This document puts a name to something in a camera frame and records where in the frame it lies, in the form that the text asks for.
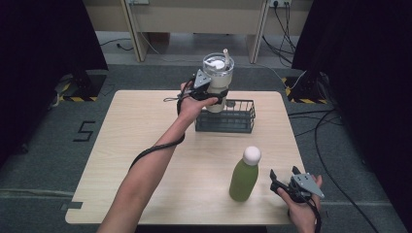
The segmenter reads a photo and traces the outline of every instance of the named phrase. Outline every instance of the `jar lid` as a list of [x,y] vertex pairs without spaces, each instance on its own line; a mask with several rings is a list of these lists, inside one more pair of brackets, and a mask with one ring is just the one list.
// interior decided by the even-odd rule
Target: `jar lid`
[[247,147],[243,152],[243,161],[250,166],[258,165],[260,158],[261,153],[257,147]]

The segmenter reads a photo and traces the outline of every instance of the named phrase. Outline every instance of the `green bottle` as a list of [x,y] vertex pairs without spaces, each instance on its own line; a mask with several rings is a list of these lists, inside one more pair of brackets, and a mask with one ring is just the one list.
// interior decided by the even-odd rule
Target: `green bottle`
[[234,168],[229,195],[238,202],[248,200],[258,180],[258,163],[260,150],[256,147],[248,147],[243,152],[243,158]]

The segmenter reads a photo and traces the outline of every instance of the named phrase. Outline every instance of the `black curtain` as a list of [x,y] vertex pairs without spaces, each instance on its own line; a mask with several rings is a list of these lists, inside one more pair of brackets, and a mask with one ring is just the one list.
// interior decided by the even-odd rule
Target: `black curtain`
[[412,232],[411,7],[408,0],[315,0],[292,67],[329,76],[361,156]]
[[0,165],[26,140],[67,74],[107,70],[82,0],[0,1]]

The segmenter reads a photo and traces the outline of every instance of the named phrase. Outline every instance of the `desk leg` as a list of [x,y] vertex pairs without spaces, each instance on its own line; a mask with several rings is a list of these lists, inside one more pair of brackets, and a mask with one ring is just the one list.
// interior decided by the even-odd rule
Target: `desk leg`
[[131,42],[134,48],[134,53],[136,54],[136,59],[138,62],[143,62],[145,61],[146,54],[148,53],[149,48],[149,44],[145,40],[145,38],[149,38],[148,33],[140,32],[138,24],[134,21],[135,19],[133,18],[133,13],[130,8],[130,5],[126,2],[126,0],[121,0],[121,6],[124,11],[124,16],[126,19],[127,27],[129,29]]
[[261,37],[263,36],[264,24],[266,23],[269,1],[264,0],[261,4],[260,17],[257,23],[257,34],[246,36],[246,45],[249,51],[249,61],[252,64],[258,61],[258,51],[260,49]]

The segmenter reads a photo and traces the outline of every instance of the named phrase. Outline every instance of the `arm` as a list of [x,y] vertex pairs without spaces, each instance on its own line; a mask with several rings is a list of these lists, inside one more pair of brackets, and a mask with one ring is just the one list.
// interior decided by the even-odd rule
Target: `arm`
[[[204,106],[218,101],[211,98],[196,101],[186,98],[181,112],[154,144],[162,145],[179,140]],[[156,150],[142,157],[130,169],[121,183],[115,200],[97,232],[134,232],[146,205],[160,183],[176,147]]]
[[[312,176],[318,187],[322,185],[322,176],[315,178]],[[297,228],[299,233],[314,233],[315,232],[315,214],[306,203],[295,203],[288,193],[281,187],[278,188],[279,196],[286,202],[289,207],[291,221]],[[321,208],[321,201],[319,196],[313,194],[312,199],[315,202],[318,210]]]

